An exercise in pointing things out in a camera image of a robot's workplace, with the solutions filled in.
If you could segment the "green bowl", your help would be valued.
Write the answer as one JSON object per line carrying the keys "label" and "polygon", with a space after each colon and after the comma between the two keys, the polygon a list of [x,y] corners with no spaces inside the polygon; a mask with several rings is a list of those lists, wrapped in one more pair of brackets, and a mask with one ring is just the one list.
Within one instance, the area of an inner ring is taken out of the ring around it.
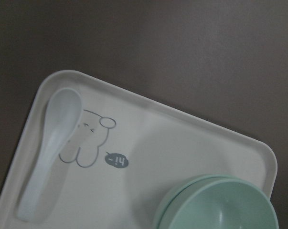
{"label": "green bowl", "polygon": [[204,179],[210,179],[210,178],[216,178],[216,177],[221,177],[219,174],[203,174],[203,175],[197,175],[190,177],[186,180],[183,180],[176,184],[174,187],[172,187],[162,198],[160,204],[157,207],[156,213],[154,215],[153,223],[152,223],[152,228],[157,229],[160,221],[170,205],[170,203],[176,198],[177,195],[179,195],[183,190],[185,190],[188,186],[204,180]]}
{"label": "green bowl", "polygon": [[183,190],[166,209],[158,229],[277,229],[269,198],[255,185],[221,176]]}

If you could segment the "cream rabbit tray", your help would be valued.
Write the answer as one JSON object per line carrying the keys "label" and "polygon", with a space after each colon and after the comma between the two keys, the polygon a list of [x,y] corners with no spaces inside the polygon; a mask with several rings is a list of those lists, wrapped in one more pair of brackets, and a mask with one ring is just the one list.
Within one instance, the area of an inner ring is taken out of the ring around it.
{"label": "cream rabbit tray", "polygon": [[[76,89],[78,131],[53,164],[35,219],[17,218],[52,94]],[[0,196],[0,229],[150,229],[163,196],[201,174],[247,180],[270,197],[277,175],[263,142],[77,71],[40,85]]]}

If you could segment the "white ceramic spoon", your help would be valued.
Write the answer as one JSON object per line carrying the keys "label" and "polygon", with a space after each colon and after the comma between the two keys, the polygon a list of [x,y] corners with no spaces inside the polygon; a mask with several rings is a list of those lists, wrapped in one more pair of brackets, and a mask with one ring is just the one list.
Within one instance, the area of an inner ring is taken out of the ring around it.
{"label": "white ceramic spoon", "polygon": [[48,174],[81,119],[83,103],[72,88],[62,88],[50,98],[44,117],[43,137],[36,164],[19,202],[17,217],[32,221]]}

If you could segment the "green bowl on tray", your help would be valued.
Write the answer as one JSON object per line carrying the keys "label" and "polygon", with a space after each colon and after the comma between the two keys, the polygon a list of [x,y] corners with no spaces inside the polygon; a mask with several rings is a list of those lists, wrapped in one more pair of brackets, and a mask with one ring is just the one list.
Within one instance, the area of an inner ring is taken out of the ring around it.
{"label": "green bowl on tray", "polygon": [[177,195],[179,195],[183,190],[185,190],[188,186],[204,180],[204,179],[210,179],[210,178],[216,178],[216,177],[221,177],[219,174],[203,174],[203,175],[197,175],[190,177],[186,180],[183,180],[176,184],[174,187],[172,187],[162,198],[160,204],[157,207],[156,213],[154,215],[153,223],[152,223],[152,228],[157,229],[160,221],[170,205],[170,203],[176,198]]}

